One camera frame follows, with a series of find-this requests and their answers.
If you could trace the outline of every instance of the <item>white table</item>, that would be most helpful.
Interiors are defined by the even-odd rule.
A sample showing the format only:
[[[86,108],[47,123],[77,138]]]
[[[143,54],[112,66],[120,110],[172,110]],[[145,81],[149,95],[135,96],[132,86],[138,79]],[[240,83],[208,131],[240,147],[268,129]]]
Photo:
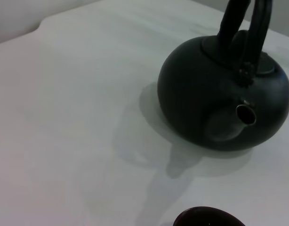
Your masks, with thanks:
[[[289,225],[289,117],[264,144],[219,153],[175,135],[158,107],[166,57],[222,16],[103,0],[0,44],[0,226],[171,226],[194,206]],[[264,49],[289,76],[289,38],[269,31]]]

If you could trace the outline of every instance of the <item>cast iron teapot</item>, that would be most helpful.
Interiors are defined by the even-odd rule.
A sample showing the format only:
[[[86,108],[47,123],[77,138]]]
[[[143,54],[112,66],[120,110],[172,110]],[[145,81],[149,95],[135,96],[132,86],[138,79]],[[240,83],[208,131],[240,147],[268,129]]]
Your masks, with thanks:
[[[272,0],[256,0],[248,31],[238,31],[250,0],[230,0],[216,36],[191,39],[165,61],[161,109],[188,140],[240,150],[271,138],[289,113],[289,80],[262,47]]]

